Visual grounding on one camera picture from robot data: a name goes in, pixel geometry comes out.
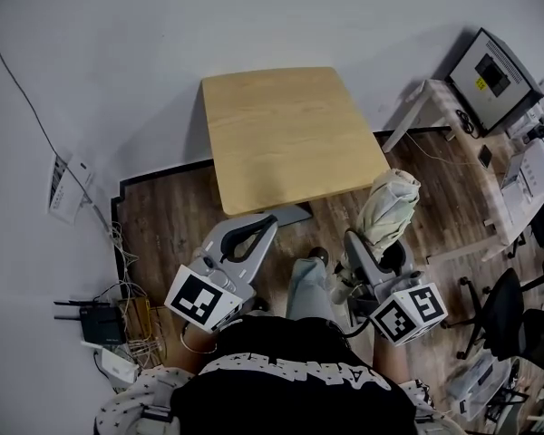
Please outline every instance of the black shirt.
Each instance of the black shirt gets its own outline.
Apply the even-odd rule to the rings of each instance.
[[[404,391],[326,320],[243,316],[210,357],[171,397],[183,434],[416,433]]]

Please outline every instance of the white box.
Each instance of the white box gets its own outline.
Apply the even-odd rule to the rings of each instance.
[[[508,379],[510,370],[510,360],[498,361],[483,350],[475,364],[455,377],[447,389],[453,413],[473,421]]]
[[[393,292],[370,316],[371,322],[395,346],[407,343],[447,317],[435,284]]]
[[[522,137],[540,124],[540,118],[544,111],[539,104],[526,111],[521,118],[506,129],[508,137],[517,139]]]
[[[523,216],[524,200],[527,202],[531,200],[526,181],[521,173],[523,160],[523,153],[512,156],[504,180],[501,182],[501,195],[504,197],[512,222]]]
[[[544,138],[528,144],[521,169],[532,196],[544,193]]]

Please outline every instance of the sleeve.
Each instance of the sleeve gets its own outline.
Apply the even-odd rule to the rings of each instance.
[[[458,424],[435,409],[428,385],[417,379],[399,386],[415,405],[415,427],[419,435],[433,431],[448,435],[465,435]]]
[[[158,366],[141,373],[126,391],[119,393],[99,410],[94,421],[95,435],[123,435],[141,418],[146,406],[157,405],[157,397],[185,385],[192,373]]]

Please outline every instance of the white desk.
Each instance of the white desk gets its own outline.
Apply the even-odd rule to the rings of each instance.
[[[520,236],[524,228],[544,204],[544,193],[533,198],[530,203],[524,203],[521,212],[516,218],[512,219],[504,197],[501,195],[500,184],[508,167],[510,157],[516,152],[514,144],[505,133],[482,139],[474,139],[471,135],[465,133],[461,127],[461,120],[455,112],[456,110],[463,111],[463,107],[453,95],[447,83],[443,81],[425,81],[409,95],[406,101],[414,102],[413,107],[384,144],[383,152],[388,153],[391,151],[411,127],[414,119],[428,100],[432,100],[442,114],[442,118],[436,122],[436,125],[449,125],[452,128],[452,134],[465,151],[468,162],[478,163],[478,155],[483,145],[490,149],[493,155],[490,167],[485,169],[482,165],[472,165],[471,168],[475,172],[480,191],[488,205],[488,217],[481,222],[486,226],[493,225],[496,229],[494,235],[481,241],[440,255],[429,256],[428,262],[430,264],[441,263],[482,250],[485,250],[482,260],[487,261],[508,248]]]

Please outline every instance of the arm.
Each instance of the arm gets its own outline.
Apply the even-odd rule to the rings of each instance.
[[[411,380],[405,347],[393,346],[376,331],[374,333],[373,369],[395,383]]]
[[[191,373],[199,373],[206,361],[210,357],[209,353],[216,348],[217,333],[206,333],[193,324],[188,325],[183,340],[191,349],[199,353],[188,350],[183,343],[178,343],[175,353],[171,353],[163,364],[165,367],[177,367]]]

